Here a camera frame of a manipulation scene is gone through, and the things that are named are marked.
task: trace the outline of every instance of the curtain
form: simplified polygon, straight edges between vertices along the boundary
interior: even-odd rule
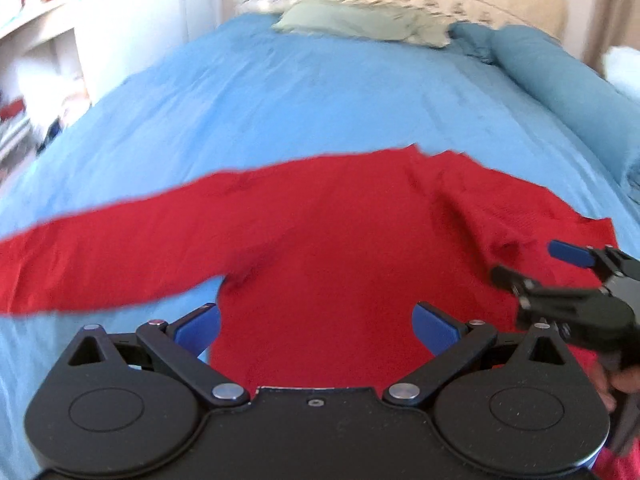
[[[640,0],[596,0],[583,61],[602,72],[602,55],[610,46],[640,50]]]

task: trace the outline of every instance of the pillow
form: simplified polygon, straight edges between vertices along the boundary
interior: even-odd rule
[[[640,107],[535,28],[492,37],[497,63],[568,126],[640,203]]]
[[[630,46],[612,46],[602,65],[607,81],[618,92],[640,103],[640,52]]]
[[[273,25],[281,32],[325,32],[337,36],[406,41],[435,48],[449,44],[447,25],[430,13],[393,5],[302,0]]]
[[[466,56],[477,57],[483,63],[494,63],[491,39],[494,30],[479,23],[455,22],[449,26],[449,35],[462,48]]]

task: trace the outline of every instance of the person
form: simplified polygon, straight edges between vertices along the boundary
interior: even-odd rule
[[[640,367],[637,366],[607,374],[602,365],[596,363],[591,369],[590,379],[610,412],[616,409],[616,399],[611,394],[612,389],[625,394],[640,393]]]

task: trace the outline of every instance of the blue gripper pad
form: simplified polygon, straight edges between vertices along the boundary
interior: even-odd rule
[[[216,306],[203,308],[202,313],[175,331],[174,341],[198,357],[220,335],[222,316]]]
[[[461,335],[457,328],[420,305],[414,307],[411,322],[415,336],[434,355],[443,353],[460,341]]]
[[[561,260],[568,264],[575,265],[576,267],[588,269],[593,267],[596,263],[595,258],[589,250],[582,247],[560,242],[558,240],[551,240],[547,248],[549,255],[554,257],[556,260]]]

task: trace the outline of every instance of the blue bed sheet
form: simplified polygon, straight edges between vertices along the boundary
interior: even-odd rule
[[[236,18],[103,98],[0,200],[0,237],[221,169],[417,143],[426,153],[466,152],[548,187],[585,216],[612,217],[621,247],[640,256],[635,206],[498,67],[464,56],[455,42],[431,50],[279,34],[273,22]],[[0,478],[36,474],[24,410],[81,325],[130,332],[147,319],[175,319],[214,300],[220,283],[112,312],[0,318]]]

